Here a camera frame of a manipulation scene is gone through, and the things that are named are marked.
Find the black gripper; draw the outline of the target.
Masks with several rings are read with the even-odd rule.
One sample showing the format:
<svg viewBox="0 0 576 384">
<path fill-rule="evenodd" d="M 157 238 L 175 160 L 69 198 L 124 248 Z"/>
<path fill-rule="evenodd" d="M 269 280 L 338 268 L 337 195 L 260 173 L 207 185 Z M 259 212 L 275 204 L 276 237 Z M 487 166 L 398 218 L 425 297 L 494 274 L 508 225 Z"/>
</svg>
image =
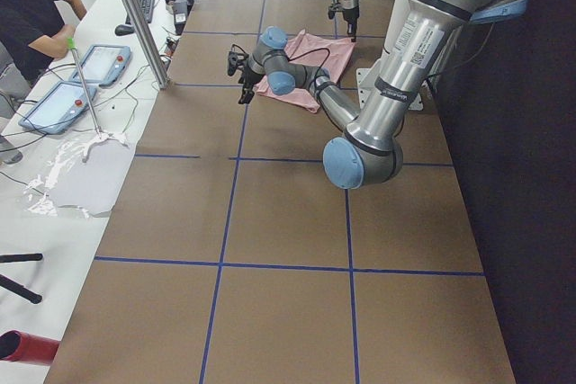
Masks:
<svg viewBox="0 0 576 384">
<path fill-rule="evenodd" d="M 359 0 L 334 0 L 328 7 L 328 18 L 333 20 L 337 13 L 342 13 L 346 21 L 346 35 L 356 42 L 357 22 L 360 16 Z"/>
<path fill-rule="evenodd" d="M 242 84 L 238 104 L 250 104 L 257 84 L 257 74 L 248 65 L 249 54 L 239 45 L 233 43 L 227 55 L 227 75 L 234 76 L 240 72 L 238 83 Z"/>
</svg>

